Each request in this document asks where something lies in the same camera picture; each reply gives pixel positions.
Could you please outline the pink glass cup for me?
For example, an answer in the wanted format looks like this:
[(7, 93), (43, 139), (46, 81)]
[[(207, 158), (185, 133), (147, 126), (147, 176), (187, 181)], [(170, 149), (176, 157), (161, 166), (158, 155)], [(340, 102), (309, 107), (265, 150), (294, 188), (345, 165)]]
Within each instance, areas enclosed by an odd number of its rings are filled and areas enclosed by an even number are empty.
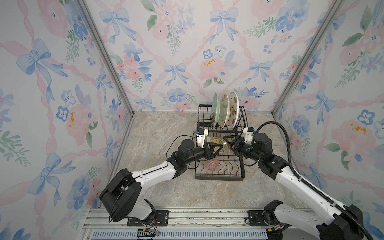
[(205, 166), (208, 171), (216, 171), (220, 167), (220, 161), (218, 159), (207, 160)]

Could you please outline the yellow glass cup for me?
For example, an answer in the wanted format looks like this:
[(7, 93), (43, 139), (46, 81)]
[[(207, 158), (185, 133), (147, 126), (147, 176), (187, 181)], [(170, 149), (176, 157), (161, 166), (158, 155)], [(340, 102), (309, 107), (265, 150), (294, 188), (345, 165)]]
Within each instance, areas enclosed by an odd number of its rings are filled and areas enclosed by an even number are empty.
[(223, 149), (228, 149), (229, 148), (228, 143), (223, 138), (209, 137), (209, 138), (207, 138), (207, 141), (211, 142), (211, 143), (215, 143), (217, 145), (222, 145)]

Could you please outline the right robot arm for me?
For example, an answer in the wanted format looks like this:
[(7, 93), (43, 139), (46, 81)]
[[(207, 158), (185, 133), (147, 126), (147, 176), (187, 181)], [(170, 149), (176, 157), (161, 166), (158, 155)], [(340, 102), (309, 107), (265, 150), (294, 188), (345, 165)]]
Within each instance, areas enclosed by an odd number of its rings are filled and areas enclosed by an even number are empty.
[(364, 226), (364, 215), (358, 207), (347, 207), (308, 182), (296, 172), (291, 162), (273, 153), (272, 141), (266, 134), (254, 134), (250, 144), (237, 135), (232, 141), (227, 141), (227, 145), (240, 159), (254, 160), (265, 175), (288, 188), (314, 211), (309, 214), (274, 200), (264, 207), (262, 220), (266, 224), (283, 224), (280, 232), (290, 225), (319, 240), (373, 238)]

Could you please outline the black wire dish rack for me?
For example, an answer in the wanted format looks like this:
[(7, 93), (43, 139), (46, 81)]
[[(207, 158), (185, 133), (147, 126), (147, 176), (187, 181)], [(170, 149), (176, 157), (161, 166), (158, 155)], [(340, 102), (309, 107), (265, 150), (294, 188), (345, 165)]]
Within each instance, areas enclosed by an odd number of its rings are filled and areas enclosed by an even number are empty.
[[(233, 129), (224, 127), (220, 129), (218, 125), (215, 127), (211, 126), (211, 105), (199, 105), (198, 110), (198, 120), (197, 127), (202, 129), (208, 129), (209, 137), (219, 137), (229, 135), (239, 135), (243, 128), (248, 126), (248, 119), (244, 107), (239, 108), (239, 118)], [(223, 149), (220, 150), (220, 153), (215, 158), (220, 161), (220, 167), (218, 170), (212, 172), (208, 171), (205, 163), (207, 160), (203, 159), (199, 163), (196, 163), (193, 167), (195, 171), (196, 180), (206, 180), (206, 181), (243, 181), (245, 178), (245, 169), (244, 164), (239, 157), (237, 157), (233, 151), (230, 153), (223, 153)]]

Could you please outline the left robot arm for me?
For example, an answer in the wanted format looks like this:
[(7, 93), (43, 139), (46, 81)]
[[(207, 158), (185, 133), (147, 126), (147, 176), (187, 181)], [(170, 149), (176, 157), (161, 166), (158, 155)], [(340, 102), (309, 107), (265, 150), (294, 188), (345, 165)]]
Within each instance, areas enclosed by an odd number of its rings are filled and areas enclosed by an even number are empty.
[(140, 200), (141, 192), (179, 177), (192, 162), (214, 159), (222, 149), (223, 145), (210, 142), (202, 147), (195, 146), (193, 140), (185, 139), (178, 150), (160, 165), (136, 172), (120, 170), (100, 194), (109, 222), (117, 223), (128, 217), (143, 222), (145, 226), (153, 224), (157, 210), (149, 200)]

